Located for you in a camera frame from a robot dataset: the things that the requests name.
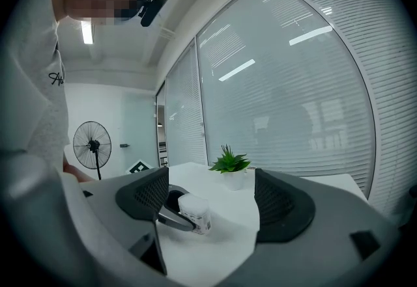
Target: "window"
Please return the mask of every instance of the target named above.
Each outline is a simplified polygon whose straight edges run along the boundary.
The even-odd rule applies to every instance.
[[[252,165],[350,174],[369,193],[375,130],[351,54],[301,0],[236,0],[197,37],[208,162],[222,144]]]
[[[187,162],[207,164],[194,43],[167,76],[165,125],[169,166]]]
[[[417,182],[413,24],[400,0],[308,1],[338,27],[369,78],[381,140],[369,202],[397,223],[410,204],[408,191]]]

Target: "black mesh pad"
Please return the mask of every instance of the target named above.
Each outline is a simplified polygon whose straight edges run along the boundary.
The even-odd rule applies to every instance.
[[[168,168],[161,168],[116,192],[116,203],[137,220],[156,220],[168,197]]]
[[[255,201],[259,209],[257,243],[291,241],[315,215],[314,201],[307,193],[262,169],[255,170]]]

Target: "white sweatshirt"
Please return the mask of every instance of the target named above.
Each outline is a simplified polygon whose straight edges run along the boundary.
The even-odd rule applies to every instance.
[[[63,169],[68,140],[65,70],[51,0],[20,0],[0,44],[0,148]]]

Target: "fan grille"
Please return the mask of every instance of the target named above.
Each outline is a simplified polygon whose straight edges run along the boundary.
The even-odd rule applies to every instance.
[[[88,169],[97,169],[95,153],[89,149],[89,142],[98,141],[98,166],[103,167],[111,154],[111,140],[103,125],[89,121],[83,123],[75,132],[72,141],[74,153],[78,161]]]

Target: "potted plant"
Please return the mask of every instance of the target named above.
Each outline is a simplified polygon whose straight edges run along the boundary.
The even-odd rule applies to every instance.
[[[220,171],[224,174],[226,186],[230,190],[239,190],[243,187],[244,169],[250,164],[250,161],[244,159],[244,155],[234,156],[229,146],[222,146],[222,157],[217,159],[212,171]]]

